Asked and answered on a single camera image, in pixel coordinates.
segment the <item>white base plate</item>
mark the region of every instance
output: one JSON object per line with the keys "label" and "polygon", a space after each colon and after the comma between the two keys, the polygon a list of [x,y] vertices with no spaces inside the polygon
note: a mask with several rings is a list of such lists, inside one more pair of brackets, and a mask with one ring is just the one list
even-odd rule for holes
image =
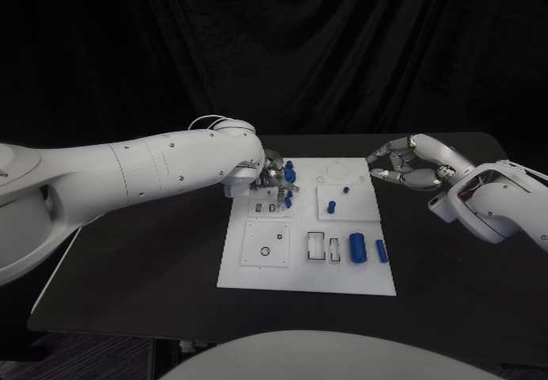
{"label": "white base plate", "polygon": [[[380,220],[359,222],[319,220],[319,185],[362,185],[370,188],[365,204],[377,204],[375,190],[371,184],[370,168],[364,158],[287,158],[293,161],[297,173],[296,185],[300,192],[293,194],[293,217],[250,217],[250,207],[257,200],[277,199],[276,189],[260,189],[248,197],[233,201],[231,219],[218,287],[264,289],[276,291],[316,291],[325,293],[349,293],[358,295],[397,295],[390,263],[381,263],[375,240],[384,240]],[[250,222],[289,224],[289,267],[243,265],[244,236]],[[329,240],[338,238],[341,262],[309,260],[309,232],[325,233],[325,247],[329,253]],[[368,261],[357,264],[351,261],[349,235],[362,233]]]}

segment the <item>white board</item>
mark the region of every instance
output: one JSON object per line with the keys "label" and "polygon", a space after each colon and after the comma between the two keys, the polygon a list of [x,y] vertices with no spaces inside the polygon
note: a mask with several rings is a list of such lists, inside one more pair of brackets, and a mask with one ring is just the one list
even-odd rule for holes
{"label": "white board", "polygon": [[[300,193],[293,194],[293,213],[287,213],[282,207],[280,211],[277,210],[279,218],[271,217],[271,215],[251,216],[256,214],[254,210],[258,201],[264,204],[277,202],[276,189],[260,189],[251,192],[248,197],[234,199],[217,285],[220,287],[277,291],[397,295],[391,265],[390,262],[381,263],[375,246],[375,241],[378,239],[384,241],[384,236],[375,189],[371,184],[365,159],[287,158],[287,160],[293,161],[293,169],[297,173],[296,185],[300,187]],[[374,210],[368,212],[370,214],[358,217],[359,221],[319,219],[319,186],[328,185],[341,185],[341,195],[355,195],[352,196],[352,202],[355,202],[355,209],[361,210],[362,214],[365,211]],[[351,187],[349,194],[344,194],[345,186]],[[358,194],[365,197],[364,203],[361,197],[357,196]],[[331,196],[339,196],[338,192],[333,192]],[[244,249],[244,241],[250,239],[248,236],[251,235],[250,231],[247,233],[250,223],[254,226],[251,227],[253,229],[261,223],[260,233],[267,234],[267,236],[263,240],[254,241],[253,245],[248,244]],[[284,239],[280,241],[273,240],[277,233],[271,232],[280,228],[280,225],[289,225],[290,239],[287,241]],[[325,260],[309,259],[309,232],[322,232],[325,234],[325,250],[328,253]],[[354,233],[361,233],[365,236],[368,261],[362,264],[357,264],[351,260],[348,237]],[[338,239],[339,244],[339,262],[332,261],[332,255],[329,254],[331,239],[333,238]],[[263,241],[266,244],[273,245],[289,243],[287,256],[277,256],[287,257],[289,262],[283,263],[287,264],[287,267],[270,266],[271,263],[266,261],[266,264],[261,265],[261,254],[258,252],[261,251],[260,248],[263,249],[267,246],[263,245]],[[385,242],[385,248],[390,253],[390,242]],[[254,260],[258,261],[254,261],[253,265],[243,265],[243,260],[248,260],[244,259],[244,256],[248,255],[254,255]]]}

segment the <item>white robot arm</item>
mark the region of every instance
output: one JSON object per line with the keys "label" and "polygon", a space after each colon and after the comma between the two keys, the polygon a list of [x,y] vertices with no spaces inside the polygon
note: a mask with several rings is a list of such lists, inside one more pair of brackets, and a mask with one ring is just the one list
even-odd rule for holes
{"label": "white robot arm", "polygon": [[247,196],[251,184],[299,190],[284,179],[282,156],[263,150],[241,120],[68,149],[0,144],[0,284],[98,216],[220,182],[228,197]]}
{"label": "white robot arm", "polygon": [[[452,188],[429,202],[446,222],[459,219],[472,233],[499,243],[519,230],[548,251],[548,187],[534,178],[548,176],[509,161],[475,167],[469,159],[429,135],[391,141],[368,157],[391,157],[394,170],[372,169],[371,175],[417,190],[437,190],[444,182]],[[414,169],[420,160],[437,169]]]}

